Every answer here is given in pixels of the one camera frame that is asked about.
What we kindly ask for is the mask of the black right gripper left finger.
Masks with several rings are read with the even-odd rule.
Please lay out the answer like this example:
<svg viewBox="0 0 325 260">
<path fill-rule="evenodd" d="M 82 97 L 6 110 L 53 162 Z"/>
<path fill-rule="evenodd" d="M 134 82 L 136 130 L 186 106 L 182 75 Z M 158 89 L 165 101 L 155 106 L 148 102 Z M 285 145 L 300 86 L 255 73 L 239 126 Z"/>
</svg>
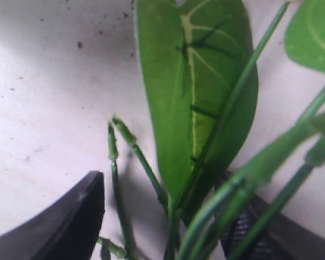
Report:
<svg viewBox="0 0 325 260">
<path fill-rule="evenodd" d="M 0 259 L 91 259 L 104 213 L 104 176 L 90 171 L 48 208 L 1 235 Z"/>
</svg>

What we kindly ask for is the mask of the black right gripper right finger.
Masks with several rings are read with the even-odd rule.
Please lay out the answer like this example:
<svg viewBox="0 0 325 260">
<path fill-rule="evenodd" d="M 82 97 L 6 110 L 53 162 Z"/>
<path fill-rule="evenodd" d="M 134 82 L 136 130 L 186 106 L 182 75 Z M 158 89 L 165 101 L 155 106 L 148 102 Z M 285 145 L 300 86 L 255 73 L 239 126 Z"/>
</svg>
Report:
<svg viewBox="0 0 325 260">
<path fill-rule="evenodd" d="M 266 224 L 259 218 L 269 204 L 253 195 L 220 236 L 226 259 L 325 259 L 325 238 L 282 213 Z"/>
</svg>

